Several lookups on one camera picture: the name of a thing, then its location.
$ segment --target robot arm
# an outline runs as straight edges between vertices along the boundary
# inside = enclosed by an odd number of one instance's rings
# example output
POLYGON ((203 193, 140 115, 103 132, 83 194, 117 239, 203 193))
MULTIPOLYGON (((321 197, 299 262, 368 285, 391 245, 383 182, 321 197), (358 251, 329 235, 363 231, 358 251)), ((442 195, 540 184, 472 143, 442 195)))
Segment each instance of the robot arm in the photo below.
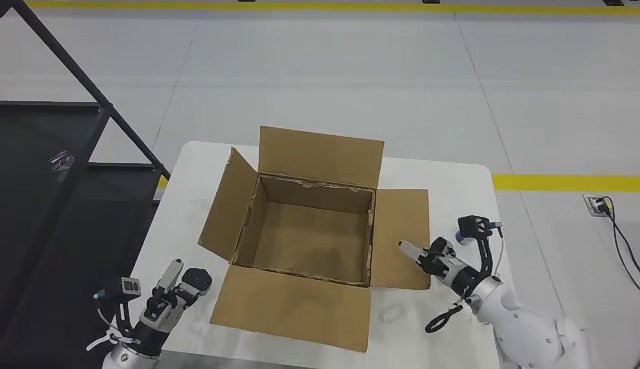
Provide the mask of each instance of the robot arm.
MULTIPOLYGON (((407 241, 399 243, 400 250, 428 274, 451 288, 464 301, 479 321, 493 325, 496 345, 504 362, 522 368, 546 369, 566 357, 576 369, 589 368, 587 343, 574 322, 567 318, 551 319, 523 307, 513 289, 491 276, 491 251, 487 237, 490 229, 500 224, 486 218, 469 216, 458 220, 464 244, 465 238, 474 238, 481 249, 482 269, 477 271, 456 257, 453 245, 438 237, 429 249, 420 249, 407 241)), ((448 319, 462 310, 454 308, 437 318, 427 327, 433 333, 446 325, 448 319)))
POLYGON ((109 324, 107 335, 91 343, 87 350, 97 343, 111 341, 116 347, 103 362, 103 369, 152 369, 160 360, 162 346, 171 330, 178 324, 187 308, 211 287, 211 276, 204 269, 188 269, 182 281, 176 286, 184 264, 176 259, 165 271, 153 288, 145 310, 135 327, 129 320, 127 304, 141 295, 140 282, 131 278, 120 278, 115 287, 105 287, 94 295, 99 304, 118 304, 123 315, 116 315, 117 329, 109 324))

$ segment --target white table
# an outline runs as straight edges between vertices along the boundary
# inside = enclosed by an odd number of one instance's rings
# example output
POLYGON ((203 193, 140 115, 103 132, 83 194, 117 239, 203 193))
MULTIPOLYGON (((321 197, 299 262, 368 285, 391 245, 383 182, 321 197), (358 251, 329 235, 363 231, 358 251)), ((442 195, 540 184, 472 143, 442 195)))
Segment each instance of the white table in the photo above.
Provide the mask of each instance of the white table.
MULTIPOLYGON (((213 277, 211 290, 184 314, 165 350, 311 368, 499 368, 491 326, 478 323, 468 308, 441 331, 430 335, 424 332, 424 326, 457 299, 437 281, 426 291, 372 290, 366 353, 211 325, 211 312, 229 264, 196 242, 230 147, 190 142, 182 148, 133 270, 144 293, 132 301, 132 315, 142 311, 151 288, 175 258, 181 258, 186 268, 204 268, 213 277)), ((257 147, 235 147, 257 167, 257 147)), ((473 214, 499 220, 491 174, 484 166, 384 158, 379 186, 429 190, 432 240, 438 236, 453 240, 461 216, 473 214)), ((497 256, 497 235, 490 238, 490 244, 497 256)), ((455 244, 455 248, 461 259, 479 267, 475 243, 465 247, 455 244)), ((511 282, 506 251, 499 272, 504 281, 511 282)))

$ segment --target cardboard box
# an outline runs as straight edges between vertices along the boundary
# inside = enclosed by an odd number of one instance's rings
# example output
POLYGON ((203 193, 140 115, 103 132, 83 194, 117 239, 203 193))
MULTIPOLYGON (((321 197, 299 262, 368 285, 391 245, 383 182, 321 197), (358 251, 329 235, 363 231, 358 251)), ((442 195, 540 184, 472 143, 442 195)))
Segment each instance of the cardboard box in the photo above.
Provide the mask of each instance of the cardboard box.
POLYGON ((426 289, 426 190, 379 190, 382 141, 260 128, 231 149, 199 244, 229 260, 211 323, 366 351, 369 287, 426 289))

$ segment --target yellow stripe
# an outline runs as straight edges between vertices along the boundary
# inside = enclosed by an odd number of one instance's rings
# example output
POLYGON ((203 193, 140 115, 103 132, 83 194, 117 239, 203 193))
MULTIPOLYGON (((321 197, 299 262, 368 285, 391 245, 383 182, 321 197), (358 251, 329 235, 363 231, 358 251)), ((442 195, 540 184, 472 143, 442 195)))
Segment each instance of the yellow stripe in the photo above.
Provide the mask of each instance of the yellow stripe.
POLYGON ((493 175, 496 190, 640 192, 640 176, 624 175, 493 175))
POLYGON ((32 0, 31 8, 71 9, 190 9, 190 10, 344 10, 344 11, 435 11, 500 14, 640 15, 640 7, 541 6, 486 4, 421 4, 413 2, 331 1, 90 1, 32 0))

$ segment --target wall socket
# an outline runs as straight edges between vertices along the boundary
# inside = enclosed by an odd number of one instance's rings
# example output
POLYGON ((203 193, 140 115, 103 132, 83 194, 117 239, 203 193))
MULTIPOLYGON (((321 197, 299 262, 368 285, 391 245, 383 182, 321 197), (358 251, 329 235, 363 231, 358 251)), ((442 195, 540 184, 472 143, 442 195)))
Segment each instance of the wall socket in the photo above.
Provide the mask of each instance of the wall socket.
POLYGON ((595 217, 606 217, 607 214, 604 212, 596 211, 596 207, 602 203, 597 203, 596 200, 602 198, 600 195, 583 195, 585 204, 587 204, 587 209, 589 209, 589 213, 591 216, 595 217))

